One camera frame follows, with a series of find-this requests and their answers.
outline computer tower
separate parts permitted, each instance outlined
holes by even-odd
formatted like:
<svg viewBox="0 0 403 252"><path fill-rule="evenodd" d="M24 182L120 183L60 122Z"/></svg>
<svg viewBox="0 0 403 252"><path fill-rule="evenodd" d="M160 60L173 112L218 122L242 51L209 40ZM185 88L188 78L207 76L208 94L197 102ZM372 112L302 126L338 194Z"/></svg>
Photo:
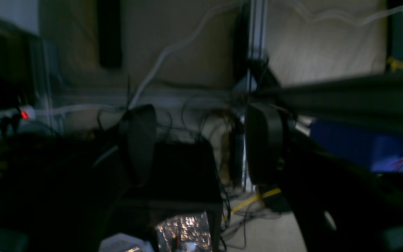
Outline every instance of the computer tower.
<svg viewBox="0 0 403 252"><path fill-rule="evenodd" d="M114 209L106 236L126 233L158 250L155 226L178 214L205 212L213 251L219 249L222 198L209 143L157 143L147 184L133 188Z"/></svg>

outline black box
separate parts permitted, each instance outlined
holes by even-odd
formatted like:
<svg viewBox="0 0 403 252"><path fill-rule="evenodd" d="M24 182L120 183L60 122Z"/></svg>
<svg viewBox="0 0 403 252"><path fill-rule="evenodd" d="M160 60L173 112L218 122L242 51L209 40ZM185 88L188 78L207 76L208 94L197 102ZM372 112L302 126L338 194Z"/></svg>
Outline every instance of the black box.
<svg viewBox="0 0 403 252"><path fill-rule="evenodd" d="M178 214L206 211L213 251L219 249L222 198L209 143L157 143L149 182L133 188L113 212L107 236L126 233L158 250L155 226Z"/></svg>

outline power strip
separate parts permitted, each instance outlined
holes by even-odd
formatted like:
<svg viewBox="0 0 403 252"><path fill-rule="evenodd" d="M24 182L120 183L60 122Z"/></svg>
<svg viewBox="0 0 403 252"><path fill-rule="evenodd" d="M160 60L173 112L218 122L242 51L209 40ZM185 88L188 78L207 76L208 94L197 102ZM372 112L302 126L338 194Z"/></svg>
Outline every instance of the power strip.
<svg viewBox="0 0 403 252"><path fill-rule="evenodd" d="M31 106L22 106L20 107L20 112L16 108L11 108L9 110L1 110L0 111L0 124L2 121L11 121L14 120L16 117L21 118L20 122L18 123L18 128L22 127L23 125L27 124L28 119L35 119L35 110Z"/></svg>

